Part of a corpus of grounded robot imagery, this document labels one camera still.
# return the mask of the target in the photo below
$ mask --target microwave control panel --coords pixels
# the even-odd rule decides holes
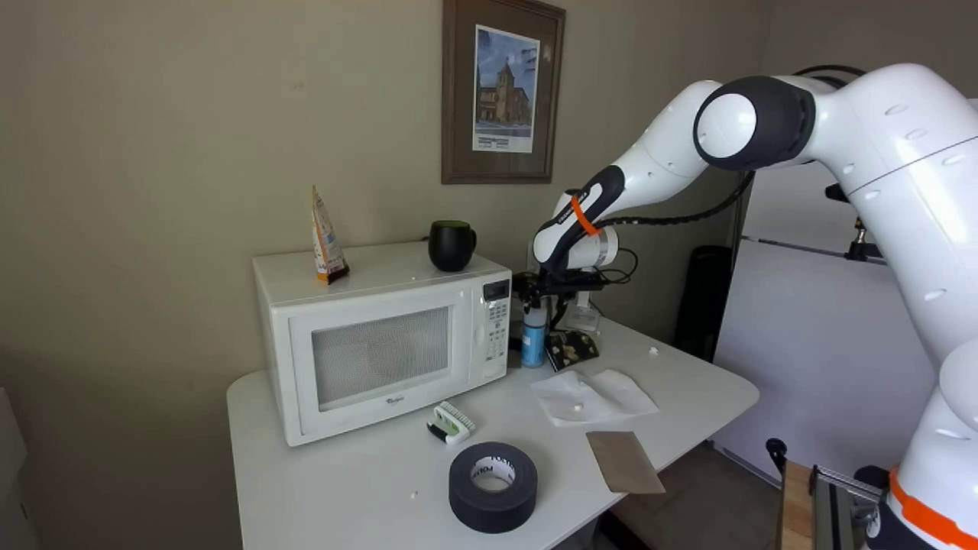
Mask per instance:
[[[481,374],[505,374],[508,371],[508,349],[509,349],[509,277],[491,281],[481,286],[479,295],[479,358],[481,358]]]

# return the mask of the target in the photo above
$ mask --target framed picture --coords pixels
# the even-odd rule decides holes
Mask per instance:
[[[564,12],[443,0],[443,19],[440,180],[551,180]]]

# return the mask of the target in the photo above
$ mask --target refrigerator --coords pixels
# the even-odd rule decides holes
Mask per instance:
[[[712,358],[761,387],[715,446],[771,480],[771,437],[840,480],[899,468],[936,387],[885,260],[846,260],[856,212],[830,182],[816,163],[755,174]]]

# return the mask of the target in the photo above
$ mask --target white appliance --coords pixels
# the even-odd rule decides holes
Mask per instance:
[[[320,283],[311,252],[255,258],[271,387],[291,446],[385,423],[508,374],[509,270],[436,271],[425,241],[346,246]]]
[[[893,270],[846,260],[856,212],[830,182],[823,165],[758,170],[733,262],[715,365],[761,401],[715,442],[768,477],[768,437],[843,480],[895,468],[936,386]]]

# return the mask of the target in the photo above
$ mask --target microwave window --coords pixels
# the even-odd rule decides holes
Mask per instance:
[[[392,391],[450,365],[450,310],[311,332],[318,406]]]

